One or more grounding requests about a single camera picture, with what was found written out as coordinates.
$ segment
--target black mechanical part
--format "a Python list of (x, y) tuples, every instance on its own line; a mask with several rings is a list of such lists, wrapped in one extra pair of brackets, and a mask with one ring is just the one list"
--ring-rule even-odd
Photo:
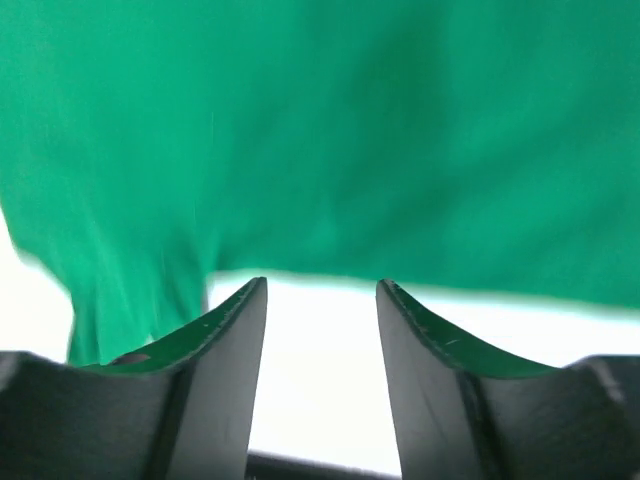
[(404, 480), (640, 478), (637, 357), (490, 378), (448, 361), (444, 320), (395, 283), (376, 300)]
[(247, 480), (397, 480), (380, 473), (341, 468), (317, 462), (249, 454)]
[(266, 307), (253, 279), (142, 362), (0, 353), (0, 478), (243, 479)]

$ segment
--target white background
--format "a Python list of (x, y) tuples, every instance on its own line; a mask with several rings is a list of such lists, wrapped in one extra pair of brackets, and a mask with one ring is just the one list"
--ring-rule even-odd
[[(0, 350), (63, 362), (68, 295), (37, 262), (18, 258), (1, 220)], [(251, 448), (399, 476), (375, 285), (241, 272), (212, 279), (211, 306), (259, 274), (269, 278), (269, 309)], [(480, 338), (549, 365), (640, 353), (638, 312), (403, 286)]]

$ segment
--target white surface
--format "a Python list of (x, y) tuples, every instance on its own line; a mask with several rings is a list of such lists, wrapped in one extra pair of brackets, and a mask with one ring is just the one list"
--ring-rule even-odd
[[(30, 350), (62, 362), (71, 302), (35, 262), (18, 259), (1, 220), (0, 350)], [(259, 273), (216, 277), (211, 306)], [(267, 276), (269, 310), (251, 448), (399, 475), (375, 285)], [(405, 288), (480, 338), (549, 365), (593, 353), (640, 353), (638, 312), (576, 304), (554, 304), (550, 311), (549, 304), (524, 308), (530, 300), (522, 298)]]

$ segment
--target green fabric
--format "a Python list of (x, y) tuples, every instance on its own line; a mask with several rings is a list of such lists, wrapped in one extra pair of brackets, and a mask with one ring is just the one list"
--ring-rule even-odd
[(0, 3), (0, 202), (70, 361), (268, 268), (640, 307), (640, 3)]

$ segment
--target green cloth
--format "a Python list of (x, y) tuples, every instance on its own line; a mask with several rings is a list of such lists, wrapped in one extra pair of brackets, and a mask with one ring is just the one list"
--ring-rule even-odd
[(0, 202), (70, 362), (264, 268), (640, 307), (640, 3), (0, 3)]

